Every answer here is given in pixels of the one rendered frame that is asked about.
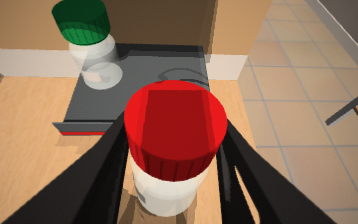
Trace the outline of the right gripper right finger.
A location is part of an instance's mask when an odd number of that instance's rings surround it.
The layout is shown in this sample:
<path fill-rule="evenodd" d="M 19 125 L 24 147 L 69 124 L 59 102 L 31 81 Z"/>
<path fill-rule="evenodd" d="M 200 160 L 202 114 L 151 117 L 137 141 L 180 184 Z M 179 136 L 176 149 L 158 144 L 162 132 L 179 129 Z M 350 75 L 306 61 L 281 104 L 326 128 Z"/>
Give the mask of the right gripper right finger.
<path fill-rule="evenodd" d="M 222 224 L 256 224 L 238 171 L 259 215 L 259 224 L 337 224 L 263 157 L 227 118 L 216 153 Z"/>

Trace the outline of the white bottle with green cap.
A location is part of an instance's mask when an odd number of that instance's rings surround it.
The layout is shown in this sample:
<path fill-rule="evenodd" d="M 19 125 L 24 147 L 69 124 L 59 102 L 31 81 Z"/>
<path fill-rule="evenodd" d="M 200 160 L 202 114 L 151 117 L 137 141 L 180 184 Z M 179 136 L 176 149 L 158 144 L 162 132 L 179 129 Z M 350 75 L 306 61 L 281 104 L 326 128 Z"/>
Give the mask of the white bottle with green cap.
<path fill-rule="evenodd" d="M 107 90 L 119 84 L 123 72 L 105 4 L 62 0 L 51 13 L 87 86 Z"/>

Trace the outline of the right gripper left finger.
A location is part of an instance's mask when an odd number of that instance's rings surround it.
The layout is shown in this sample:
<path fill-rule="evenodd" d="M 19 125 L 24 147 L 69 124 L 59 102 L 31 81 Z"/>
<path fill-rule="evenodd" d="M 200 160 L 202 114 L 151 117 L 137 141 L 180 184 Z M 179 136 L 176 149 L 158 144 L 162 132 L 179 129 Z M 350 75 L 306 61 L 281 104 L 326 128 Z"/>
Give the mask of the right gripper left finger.
<path fill-rule="evenodd" d="M 94 146 L 1 224 L 117 224 L 129 152 L 124 112 Z"/>

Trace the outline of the white bottle with red cap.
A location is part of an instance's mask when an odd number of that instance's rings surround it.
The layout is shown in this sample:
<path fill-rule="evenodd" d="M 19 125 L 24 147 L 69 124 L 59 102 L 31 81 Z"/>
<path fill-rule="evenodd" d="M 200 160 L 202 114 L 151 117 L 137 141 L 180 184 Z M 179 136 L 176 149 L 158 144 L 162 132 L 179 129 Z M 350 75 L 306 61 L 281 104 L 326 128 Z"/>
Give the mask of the white bottle with red cap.
<path fill-rule="evenodd" d="M 124 125 L 140 203 L 162 217 L 185 211 L 227 131 L 220 101 L 190 82 L 154 82 L 129 99 Z"/>

